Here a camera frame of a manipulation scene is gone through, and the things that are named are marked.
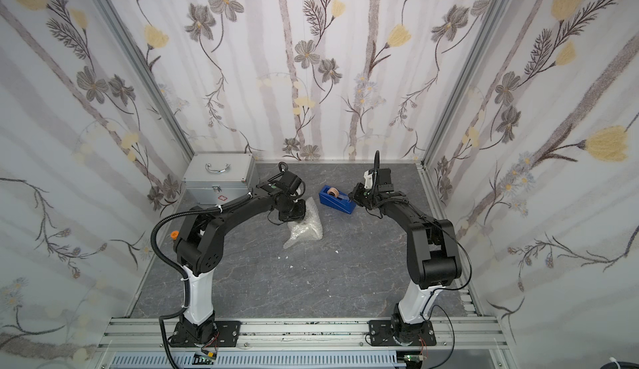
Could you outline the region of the blue tape dispenser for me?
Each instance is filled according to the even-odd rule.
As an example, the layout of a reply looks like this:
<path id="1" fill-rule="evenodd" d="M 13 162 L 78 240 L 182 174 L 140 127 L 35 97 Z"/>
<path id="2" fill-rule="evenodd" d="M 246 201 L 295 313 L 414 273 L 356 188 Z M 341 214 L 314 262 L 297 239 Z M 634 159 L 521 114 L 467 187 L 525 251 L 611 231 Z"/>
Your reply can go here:
<path id="1" fill-rule="evenodd" d="M 345 214 L 352 214 L 356 206 L 355 202 L 350 200 L 347 194 L 343 194 L 329 185 L 325 185 L 319 192 L 320 203 L 331 209 L 335 209 Z"/>

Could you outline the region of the clear bubble wrap sheet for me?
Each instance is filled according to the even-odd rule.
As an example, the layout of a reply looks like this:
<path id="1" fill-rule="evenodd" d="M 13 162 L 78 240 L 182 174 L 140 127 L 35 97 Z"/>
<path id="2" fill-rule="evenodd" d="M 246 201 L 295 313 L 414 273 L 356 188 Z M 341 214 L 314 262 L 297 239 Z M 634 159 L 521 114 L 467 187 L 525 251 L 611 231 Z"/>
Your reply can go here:
<path id="1" fill-rule="evenodd" d="M 284 249 L 290 249 L 301 242 L 323 239 L 324 229 L 320 220 L 320 212 L 313 198 L 306 199 L 306 215 L 304 219 L 289 223 L 288 228 L 291 235 L 284 243 Z"/>

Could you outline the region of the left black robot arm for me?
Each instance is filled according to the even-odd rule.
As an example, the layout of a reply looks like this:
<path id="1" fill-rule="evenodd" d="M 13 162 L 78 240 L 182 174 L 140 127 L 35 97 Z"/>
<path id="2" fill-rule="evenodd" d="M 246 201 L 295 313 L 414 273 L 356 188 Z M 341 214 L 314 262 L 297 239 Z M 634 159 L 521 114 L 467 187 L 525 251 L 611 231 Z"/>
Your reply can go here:
<path id="1" fill-rule="evenodd" d="M 258 184 L 250 192 L 227 204 L 210 209 L 194 208 L 186 213 L 174 241 L 178 265 L 186 276 L 188 302 L 179 315 L 176 332 L 196 344 L 206 344 L 217 334 L 212 303 L 212 279 L 224 254 L 226 235 L 259 214 L 276 211 L 277 224 L 301 221 L 306 216 L 302 199 L 306 184 L 296 174 L 283 170 Z"/>

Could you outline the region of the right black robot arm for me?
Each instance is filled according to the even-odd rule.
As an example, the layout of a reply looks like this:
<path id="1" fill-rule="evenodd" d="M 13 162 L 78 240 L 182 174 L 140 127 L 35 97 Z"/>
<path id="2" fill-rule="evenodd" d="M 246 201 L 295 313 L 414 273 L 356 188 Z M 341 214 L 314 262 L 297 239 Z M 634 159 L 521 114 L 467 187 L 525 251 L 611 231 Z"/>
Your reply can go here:
<path id="1" fill-rule="evenodd" d="M 416 208 L 394 189 L 390 169 L 369 169 L 349 199 L 379 217 L 394 220 L 406 233 L 410 284 L 390 319 L 394 343 L 410 346 L 429 339 L 429 319 L 439 294 L 461 277 L 462 264 L 454 228 Z"/>

